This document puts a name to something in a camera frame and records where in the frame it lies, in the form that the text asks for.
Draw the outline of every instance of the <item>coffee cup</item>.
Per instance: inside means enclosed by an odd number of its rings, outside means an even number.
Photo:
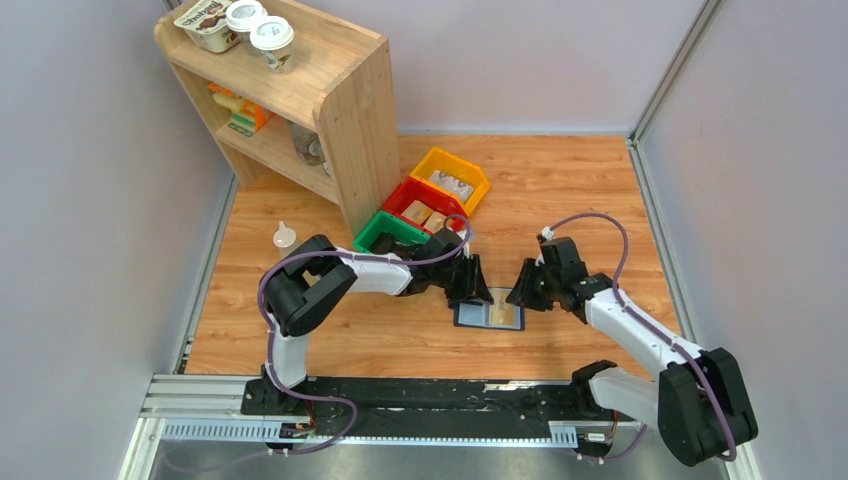
[[[294,29],[282,17],[264,17],[253,24],[250,43],[265,58],[268,68],[277,73],[294,70]]]

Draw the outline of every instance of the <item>red bin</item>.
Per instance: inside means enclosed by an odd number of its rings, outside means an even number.
[[[459,214],[468,218],[468,215],[465,214],[465,210],[462,209],[459,200],[455,197],[446,195],[411,177],[404,180],[394,193],[392,193],[389,199],[383,203],[383,211],[390,213],[413,227],[432,235],[435,232],[424,228],[423,224],[416,223],[415,221],[403,216],[403,212],[415,200],[420,201],[434,212],[439,212],[446,217],[453,214]],[[465,227],[465,222],[461,220],[452,220],[449,226],[451,230],[458,232]]]

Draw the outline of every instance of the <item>plastic bin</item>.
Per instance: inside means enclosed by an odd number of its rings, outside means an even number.
[[[423,224],[416,223],[403,216],[403,212],[415,200],[420,201],[424,205],[430,207],[434,212],[439,212],[444,216],[460,214],[467,217],[465,210],[460,206],[459,199],[455,196],[440,192],[424,182],[419,182],[414,178],[407,178],[400,186],[392,193],[392,196],[383,204],[383,210],[391,213],[395,217],[412,225],[413,227],[424,230],[432,235],[434,232],[424,228]],[[461,220],[452,220],[450,228],[458,232],[465,226],[465,222]]]
[[[399,242],[406,245],[424,244],[430,240],[430,235],[381,210],[353,241],[353,248],[360,252],[372,253],[371,244],[383,232],[391,233]]]
[[[438,185],[433,185],[429,179],[430,175],[432,175],[436,170],[444,172],[473,186],[474,193],[468,197],[467,201],[463,202],[456,194],[453,194]],[[431,148],[424,159],[418,163],[418,166],[412,170],[412,173],[410,173],[409,176],[426,183],[428,187],[435,188],[446,195],[454,197],[468,215],[471,215],[474,212],[477,205],[480,203],[480,200],[482,200],[483,196],[486,195],[486,192],[492,188],[492,184],[489,183],[489,179],[486,178],[486,174],[483,173],[482,168],[469,161],[463,160],[456,155],[448,153],[439,147]]]

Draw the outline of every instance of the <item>yellow bin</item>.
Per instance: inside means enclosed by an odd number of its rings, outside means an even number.
[[[467,201],[463,202],[457,194],[451,193],[430,181],[430,175],[436,170],[471,185],[474,187],[474,192],[468,197]],[[486,178],[486,174],[483,173],[482,168],[439,147],[431,148],[409,176],[426,183],[428,186],[435,188],[445,195],[455,198],[462,205],[465,214],[468,216],[471,216],[471,213],[477,208],[480,200],[492,188],[492,184],[489,183],[489,179]]]

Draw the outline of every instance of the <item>white wall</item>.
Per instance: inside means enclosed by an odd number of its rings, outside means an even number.
[[[844,478],[845,2],[728,0],[644,142],[699,341],[742,367],[763,478]]]
[[[302,0],[382,33],[403,130],[630,131],[702,0]]]
[[[153,42],[159,1],[4,8],[0,478],[115,478],[230,173]]]

